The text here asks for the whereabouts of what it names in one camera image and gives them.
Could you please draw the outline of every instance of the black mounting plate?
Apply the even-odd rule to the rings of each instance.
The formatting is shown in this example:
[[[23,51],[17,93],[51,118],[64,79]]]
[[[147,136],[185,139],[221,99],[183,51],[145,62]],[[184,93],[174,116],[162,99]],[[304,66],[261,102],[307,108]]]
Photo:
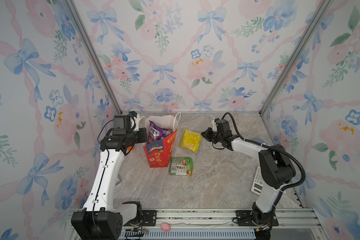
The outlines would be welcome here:
[[[143,210],[142,218],[144,220],[143,227],[154,227],[156,225],[156,210]],[[133,227],[130,222],[127,222],[125,226]]]
[[[252,210],[236,210],[236,218],[240,221],[240,219],[246,219],[251,217],[251,212]],[[243,227],[243,226],[257,226],[256,224],[254,224],[252,222],[252,220],[248,220],[245,222],[239,222],[239,227]],[[276,215],[273,214],[273,224],[274,227],[279,225],[279,222],[277,221]]]

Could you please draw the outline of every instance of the floral wallpaper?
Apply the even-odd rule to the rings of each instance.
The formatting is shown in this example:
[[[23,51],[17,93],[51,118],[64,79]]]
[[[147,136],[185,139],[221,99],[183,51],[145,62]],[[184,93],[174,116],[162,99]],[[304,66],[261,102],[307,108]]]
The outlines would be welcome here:
[[[114,110],[59,0],[0,1],[0,240],[64,239]]]
[[[122,110],[200,112],[259,111],[320,3],[74,2]]]
[[[329,239],[360,240],[360,0],[333,1],[263,118]]]

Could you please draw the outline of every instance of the marble surface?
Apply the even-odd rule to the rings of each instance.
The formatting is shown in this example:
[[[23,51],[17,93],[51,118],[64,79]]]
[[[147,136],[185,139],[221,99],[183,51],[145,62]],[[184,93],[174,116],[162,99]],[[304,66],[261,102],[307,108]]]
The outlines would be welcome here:
[[[142,116],[164,114],[142,114]],[[115,186],[114,207],[126,201],[140,201],[143,208],[251,208],[258,195],[250,191],[259,162],[239,152],[216,150],[202,139],[197,153],[179,147],[183,129],[203,132],[222,113],[185,113],[179,121],[172,156],[191,157],[193,175],[169,175],[168,168],[150,168],[142,146],[125,157]],[[259,114],[233,114],[240,134],[272,143]],[[234,127],[229,116],[232,132]],[[300,207],[293,189],[287,189],[277,207]]]

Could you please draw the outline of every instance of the red paper bag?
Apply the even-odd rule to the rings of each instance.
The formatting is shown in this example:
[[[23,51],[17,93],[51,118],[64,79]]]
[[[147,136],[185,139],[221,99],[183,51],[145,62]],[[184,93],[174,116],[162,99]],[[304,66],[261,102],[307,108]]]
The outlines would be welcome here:
[[[144,152],[147,156],[149,167],[168,167],[169,161],[171,159],[173,144],[175,143],[175,138],[177,134],[177,115],[180,115],[180,119],[180,112],[177,113],[175,117],[173,117],[172,115],[166,115],[162,117],[150,116],[146,119],[147,126],[149,126],[149,121],[152,121],[158,127],[169,129],[172,132],[168,137],[144,146]]]

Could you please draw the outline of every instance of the green snack package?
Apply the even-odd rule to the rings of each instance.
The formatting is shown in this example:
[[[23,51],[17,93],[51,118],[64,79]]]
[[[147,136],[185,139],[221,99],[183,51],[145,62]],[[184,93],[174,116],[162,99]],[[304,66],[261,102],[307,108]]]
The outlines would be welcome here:
[[[192,176],[193,162],[190,157],[171,157],[169,164],[170,175]]]

